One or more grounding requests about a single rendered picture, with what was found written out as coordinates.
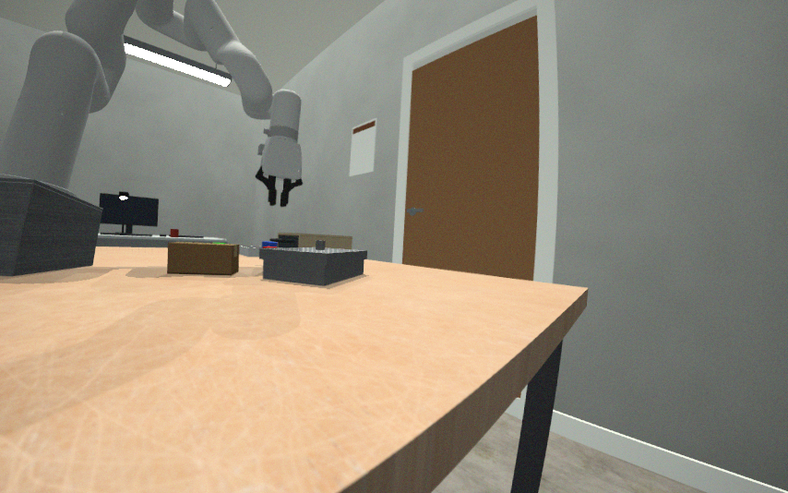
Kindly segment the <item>brown cardboard box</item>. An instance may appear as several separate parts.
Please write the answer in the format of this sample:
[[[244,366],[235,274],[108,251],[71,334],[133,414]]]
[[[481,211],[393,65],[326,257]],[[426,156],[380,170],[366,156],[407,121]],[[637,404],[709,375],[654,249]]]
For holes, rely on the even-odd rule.
[[[238,271],[239,245],[168,243],[168,274],[232,276]]]

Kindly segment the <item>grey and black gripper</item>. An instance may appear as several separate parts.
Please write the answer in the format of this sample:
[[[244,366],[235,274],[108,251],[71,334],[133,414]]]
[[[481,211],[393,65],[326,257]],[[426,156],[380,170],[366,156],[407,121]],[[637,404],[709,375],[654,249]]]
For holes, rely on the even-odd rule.
[[[283,178],[281,207],[286,207],[286,204],[288,204],[289,200],[289,191],[291,191],[294,187],[303,184],[301,175],[301,145],[298,144],[293,138],[284,136],[272,136],[267,138],[262,152],[260,168],[256,174],[256,179],[262,181],[268,188],[269,205],[276,205],[276,178],[279,178],[277,180],[281,180],[281,178]],[[268,177],[266,178],[266,176]],[[295,182],[292,183],[292,180]]]

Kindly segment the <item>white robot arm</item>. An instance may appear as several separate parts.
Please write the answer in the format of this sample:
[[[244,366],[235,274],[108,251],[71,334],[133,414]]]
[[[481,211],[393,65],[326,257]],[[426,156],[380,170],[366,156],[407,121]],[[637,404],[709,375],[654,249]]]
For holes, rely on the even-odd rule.
[[[68,188],[79,145],[89,113],[108,104],[124,73],[124,30],[134,10],[147,26],[224,65],[245,113],[270,120],[268,138],[298,141],[300,96],[272,95],[263,68],[214,0],[187,0],[183,16],[173,11],[173,0],[74,0],[66,11],[68,32],[44,33],[31,48],[0,150],[0,177],[35,179],[77,197]]]

